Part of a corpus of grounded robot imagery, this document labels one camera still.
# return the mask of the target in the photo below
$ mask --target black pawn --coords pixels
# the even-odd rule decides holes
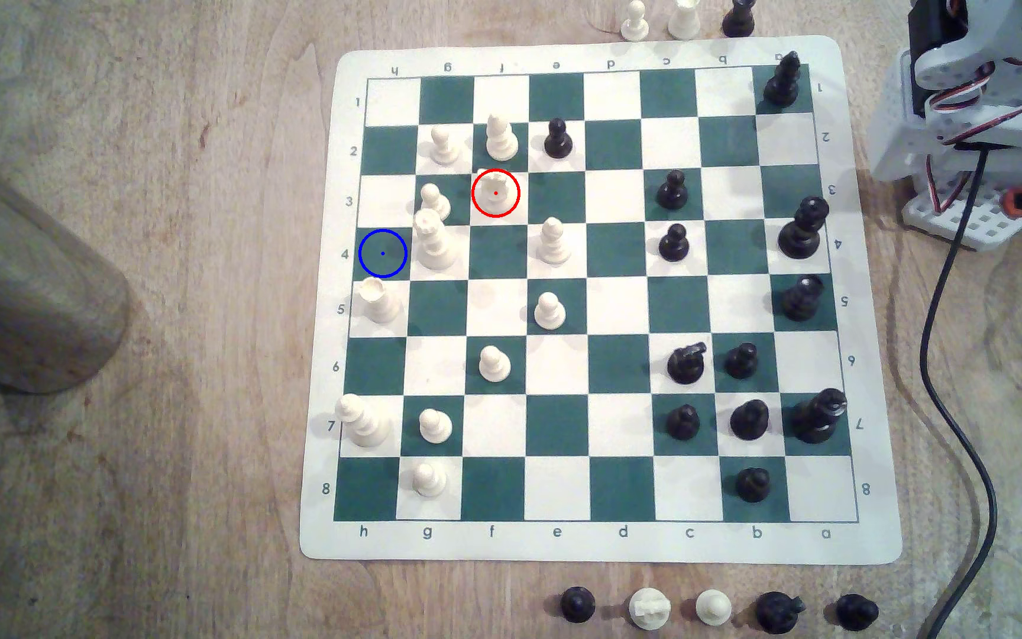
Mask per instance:
[[[689,255],[689,238],[685,236],[686,234],[684,224],[669,226],[669,231],[660,238],[658,244],[660,257],[669,262],[680,262],[685,259],[685,256]]]
[[[543,150],[554,159],[562,159],[575,149],[575,141],[566,133],[566,122],[556,118],[550,124],[551,133],[543,141]]]
[[[878,621],[878,603],[862,595],[842,595],[835,603],[835,613],[838,615],[838,626],[850,632],[864,631]]]
[[[768,431],[769,413],[768,405],[762,400],[748,400],[731,412],[728,425],[736,437],[751,442]]]
[[[562,593],[562,618],[570,623],[583,623],[594,617],[594,593],[582,586],[572,586]]]
[[[806,322],[819,311],[824,284],[818,275],[799,275],[798,280],[784,291],[779,306],[791,322]]]
[[[664,176],[664,184],[656,190],[656,203],[663,209],[678,210],[689,200],[689,189],[685,186],[685,174],[676,168]]]
[[[697,431],[701,429],[701,417],[696,414],[696,408],[685,404],[675,408],[669,413],[669,418],[665,419],[664,425],[675,439],[688,442],[696,437]]]
[[[798,614],[805,610],[802,599],[794,599],[782,592],[764,592],[755,600],[755,621],[770,634],[791,632],[798,622]]]
[[[831,206],[820,196],[805,196],[795,220],[779,230],[779,250],[791,259],[806,259],[819,250],[819,228],[827,222]]]
[[[763,98],[779,108],[786,108],[798,98],[798,53],[791,51],[776,65],[776,75],[763,86]]]

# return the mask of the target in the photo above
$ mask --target chess mat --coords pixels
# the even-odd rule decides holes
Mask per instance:
[[[761,91],[783,53],[802,58],[798,100]],[[494,162],[498,111],[518,153]],[[543,150],[562,118],[573,152]],[[450,167],[429,156],[430,130],[461,145]],[[333,88],[313,376],[306,436],[301,547],[315,558],[537,559],[871,564],[901,548],[892,455],[873,319],[843,66],[821,36],[490,49],[358,51]],[[475,178],[502,168],[518,206],[476,211]],[[689,202],[663,210],[667,170]],[[460,246],[443,272],[415,259],[412,218],[433,183],[451,202]],[[778,250],[804,196],[831,214],[819,252]],[[548,217],[570,259],[537,258]],[[692,247],[667,263],[656,244],[681,222]],[[789,321],[778,295],[802,273],[826,283],[818,314]],[[357,285],[369,274],[403,302],[380,325]],[[553,291],[565,323],[533,322]],[[703,341],[705,371],[667,376],[676,347]],[[745,380],[723,370],[756,345]],[[511,374],[485,381],[494,345]],[[828,386],[847,414],[827,443],[792,437],[788,416]],[[391,427],[375,448],[343,435],[335,402],[357,394]],[[755,442],[732,436],[731,412],[765,401]],[[665,416],[684,403],[700,432],[678,442]],[[425,408],[453,432],[431,445]],[[447,471],[438,497],[414,492],[414,468]],[[741,501],[736,472],[766,468],[763,501]]]

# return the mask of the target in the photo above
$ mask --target white square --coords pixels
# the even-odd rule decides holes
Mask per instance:
[[[583,85],[587,120],[642,118],[642,77],[638,72],[588,73]]]
[[[467,335],[405,340],[405,395],[463,395]]]
[[[366,126],[407,126],[420,122],[420,79],[369,81]]]
[[[445,492],[425,497],[412,488],[412,473],[428,461],[446,474]],[[463,486],[463,459],[460,457],[402,457],[397,486],[397,518],[399,519],[459,519]]]
[[[653,455],[653,404],[646,394],[589,395],[591,457]]]
[[[471,121],[487,124],[487,116],[502,115],[508,122],[530,121],[530,77],[484,75],[475,78],[475,111]],[[519,140],[519,152],[522,144]]]
[[[644,221],[645,176],[641,171],[586,172],[586,222]]]
[[[653,458],[658,520],[724,520],[718,457]]]
[[[781,330],[776,333],[779,393],[819,393],[843,387],[843,369],[834,330]]]
[[[469,335],[527,334],[527,280],[470,280]]]
[[[849,457],[785,459],[792,521],[854,521],[857,503]]]
[[[469,395],[463,399],[464,457],[527,455],[527,396]]]
[[[763,167],[819,163],[815,113],[758,115],[755,131]]]
[[[645,223],[645,274],[664,275],[707,275],[708,252],[704,239],[704,223],[701,221],[682,222],[685,225],[685,239],[689,240],[689,255],[680,262],[669,262],[660,257],[660,238],[669,231],[672,221]]]
[[[755,115],[755,81],[750,66],[696,70],[696,113]]]
[[[678,384],[669,376],[669,356],[678,348],[703,341],[704,373],[690,384]],[[712,365],[712,333],[649,333],[649,389],[654,394],[715,393],[715,368]]]
[[[586,329],[592,335],[649,332],[645,276],[590,277],[586,280]]]
[[[642,121],[642,167],[700,166],[701,128],[695,118],[657,118]]]
[[[589,519],[589,457],[527,457],[523,471],[522,518]]]
[[[587,341],[586,335],[527,335],[527,395],[588,394]]]
[[[701,169],[705,220],[762,220],[763,178],[759,167]]]
[[[776,329],[772,277],[708,275],[708,318],[713,333],[766,333]]]

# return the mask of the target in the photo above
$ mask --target wood grain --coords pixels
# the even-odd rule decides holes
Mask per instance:
[[[717,36],[724,2],[701,2]],[[843,49],[858,165],[908,2],[769,0],[760,36]],[[653,3],[664,39],[669,4]],[[0,1],[0,173],[129,277],[125,345],[74,392],[0,390],[0,637],[637,637],[642,586],[708,587],[661,637],[757,637],[766,590],[809,604],[790,637],[912,637],[978,541],[982,494],[922,390],[918,338],[945,244],[861,172],[904,550],[885,566],[314,561],[297,550],[321,184],[333,69],[352,49],[615,41],[599,1]],[[991,468],[992,558],[944,637],[1022,637],[1022,236],[954,269],[933,376]],[[555,595],[591,588],[586,627]]]

